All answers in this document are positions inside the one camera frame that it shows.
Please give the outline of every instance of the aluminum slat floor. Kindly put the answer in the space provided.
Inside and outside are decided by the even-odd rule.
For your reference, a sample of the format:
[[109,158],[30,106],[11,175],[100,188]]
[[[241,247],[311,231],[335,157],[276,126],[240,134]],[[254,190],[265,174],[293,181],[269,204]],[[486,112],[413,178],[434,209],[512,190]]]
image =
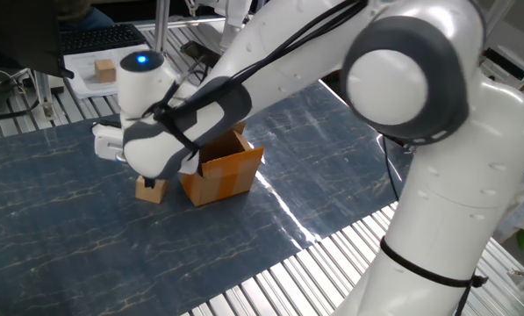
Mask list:
[[[396,203],[347,226],[182,316],[329,315],[348,295],[379,250]],[[472,289],[463,315],[524,315],[524,295],[507,271],[524,268],[494,239],[477,266],[488,276]]]
[[[183,73],[193,60],[179,47],[189,40],[219,51],[217,41],[199,24],[222,29],[220,18],[201,22],[176,22],[168,26],[166,52],[173,68]],[[140,25],[149,46],[154,42],[154,26]],[[200,76],[190,76],[194,84]],[[84,119],[118,114],[117,96],[78,98],[65,81],[64,93],[53,95],[55,118],[45,119],[38,107],[28,115],[0,120],[0,138],[51,128]],[[15,91],[4,111],[22,111],[35,101],[35,93]],[[242,284],[185,313],[186,316],[232,315],[328,315],[348,295],[378,251],[378,244],[388,227],[396,205],[390,205],[323,241],[276,264]],[[478,263],[477,273],[490,281],[469,296],[465,315],[524,315],[524,295],[507,276],[507,271],[524,268],[496,241],[491,240]]]

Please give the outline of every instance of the black strap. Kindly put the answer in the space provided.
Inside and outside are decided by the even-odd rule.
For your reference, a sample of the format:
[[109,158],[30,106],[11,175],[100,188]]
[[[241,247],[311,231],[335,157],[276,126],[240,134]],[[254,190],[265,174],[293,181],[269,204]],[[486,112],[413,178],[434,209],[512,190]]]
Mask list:
[[180,129],[176,126],[176,123],[172,118],[164,117],[160,119],[159,122],[166,126],[166,129],[168,129],[168,131],[174,135],[174,137],[176,137],[179,142],[181,142],[186,148],[194,153],[193,155],[199,151],[201,147],[185,136],[185,134],[183,134],[182,131],[180,131]]
[[406,269],[409,269],[411,272],[417,274],[420,277],[425,277],[427,280],[433,281],[438,284],[443,284],[446,286],[456,288],[468,288],[470,286],[477,288],[488,282],[487,277],[473,276],[469,280],[457,280],[446,276],[440,276],[434,272],[423,269],[415,265],[414,263],[407,261],[401,255],[397,254],[394,250],[392,250],[392,248],[390,248],[388,244],[386,244],[384,237],[381,240],[381,249],[397,264],[401,265]]

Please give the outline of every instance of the computer monitor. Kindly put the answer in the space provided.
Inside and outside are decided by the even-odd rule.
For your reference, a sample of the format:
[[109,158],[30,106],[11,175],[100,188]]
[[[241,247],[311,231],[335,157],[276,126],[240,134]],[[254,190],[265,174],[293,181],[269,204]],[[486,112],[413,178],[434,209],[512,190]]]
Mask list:
[[74,77],[64,67],[54,0],[0,0],[0,52],[23,67]]

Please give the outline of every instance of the metal pole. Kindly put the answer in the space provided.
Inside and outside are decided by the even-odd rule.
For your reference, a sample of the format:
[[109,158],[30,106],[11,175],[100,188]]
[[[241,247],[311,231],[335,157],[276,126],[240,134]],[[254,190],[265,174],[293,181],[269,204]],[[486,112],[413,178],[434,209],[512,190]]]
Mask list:
[[154,50],[158,53],[164,51],[166,27],[170,13],[170,0],[156,0],[156,29],[154,34]]
[[43,114],[46,119],[53,119],[53,95],[51,94],[51,86],[49,85],[49,76],[39,71],[33,71],[33,76],[35,77],[35,89],[37,91],[39,106],[43,109]]

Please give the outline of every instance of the keyboard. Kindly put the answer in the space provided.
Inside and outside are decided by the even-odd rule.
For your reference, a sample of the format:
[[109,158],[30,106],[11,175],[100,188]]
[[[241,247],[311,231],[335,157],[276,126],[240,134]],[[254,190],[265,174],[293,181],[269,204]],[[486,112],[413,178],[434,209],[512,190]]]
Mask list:
[[87,32],[62,32],[62,53],[80,54],[144,44],[145,37],[134,25],[123,24]]

